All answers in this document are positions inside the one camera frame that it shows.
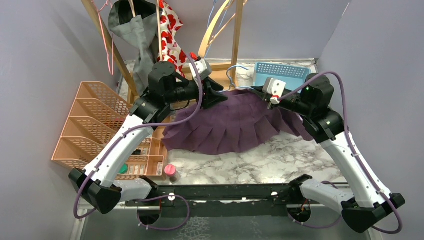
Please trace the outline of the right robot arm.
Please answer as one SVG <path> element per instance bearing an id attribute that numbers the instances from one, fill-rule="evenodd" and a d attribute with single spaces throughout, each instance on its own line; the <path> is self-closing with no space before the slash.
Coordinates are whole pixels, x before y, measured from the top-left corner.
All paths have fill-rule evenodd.
<path id="1" fill-rule="evenodd" d="M 335 88 L 326 75 L 312 73 L 297 89 L 272 90 L 271 95 L 279 97 L 278 107 L 302 117 L 308 134 L 330 155 L 347 180 L 352 196 L 342 197 L 341 191 L 310 179 L 292 186 L 289 199 L 296 204 L 306 199 L 319 202 L 339 212 L 357 233 L 373 228 L 398 234 L 404 227 L 398 209 L 406 200 L 382 183 L 360 153 L 348 127 L 346 106 L 341 114 L 330 108 Z"/>

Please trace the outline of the purple cloth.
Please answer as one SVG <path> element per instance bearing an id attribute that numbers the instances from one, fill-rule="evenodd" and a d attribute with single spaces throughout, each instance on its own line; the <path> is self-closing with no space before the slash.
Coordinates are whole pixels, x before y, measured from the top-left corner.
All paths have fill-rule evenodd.
<path id="1" fill-rule="evenodd" d="M 312 141 L 301 118 L 268 104 L 247 89 L 225 92 L 228 99 L 210 109 L 200 109 L 189 121 L 165 128 L 162 142 L 170 150 L 205 155 L 242 153 L 269 141 L 281 132 Z"/>

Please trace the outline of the grey skirt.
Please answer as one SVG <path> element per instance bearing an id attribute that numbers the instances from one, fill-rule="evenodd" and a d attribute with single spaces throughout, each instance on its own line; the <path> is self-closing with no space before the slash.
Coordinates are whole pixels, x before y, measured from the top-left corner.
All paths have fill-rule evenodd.
<path id="1" fill-rule="evenodd" d="M 159 56 L 159 35 L 156 5 L 134 0 L 134 12 L 128 0 L 118 0 L 108 16 L 109 30 L 138 50 L 133 68 L 137 93 L 142 95 L 149 85 L 148 75 Z"/>

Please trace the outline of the red poppy print cloth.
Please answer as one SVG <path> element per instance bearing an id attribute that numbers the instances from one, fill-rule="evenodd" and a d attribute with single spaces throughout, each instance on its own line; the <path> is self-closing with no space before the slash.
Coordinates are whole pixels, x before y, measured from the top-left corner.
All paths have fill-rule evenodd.
<path id="1" fill-rule="evenodd" d="M 183 67 L 188 59 L 176 41 L 176 33 L 184 24 L 167 2 L 160 0 L 159 6 L 161 10 L 160 28 L 163 60 L 172 63 L 176 72 L 184 77 Z"/>

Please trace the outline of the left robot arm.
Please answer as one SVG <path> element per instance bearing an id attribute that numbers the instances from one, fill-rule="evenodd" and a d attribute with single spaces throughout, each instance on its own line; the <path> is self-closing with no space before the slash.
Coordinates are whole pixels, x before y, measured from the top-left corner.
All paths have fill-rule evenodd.
<path id="1" fill-rule="evenodd" d="M 192 60 L 190 71 L 192 80 L 181 76 L 171 62 L 155 63 L 148 74 L 147 88 L 119 131 L 88 165 L 69 173 L 77 197 L 87 201 L 94 211 L 107 214 L 119 203 L 132 200 L 147 206 L 155 203 L 157 191 L 153 184 L 143 177 L 117 180 L 121 168 L 156 128 L 165 126 L 173 104 L 196 101 L 197 109 L 209 109 L 227 100 L 223 86 L 211 79 L 212 68 L 205 59 Z"/>

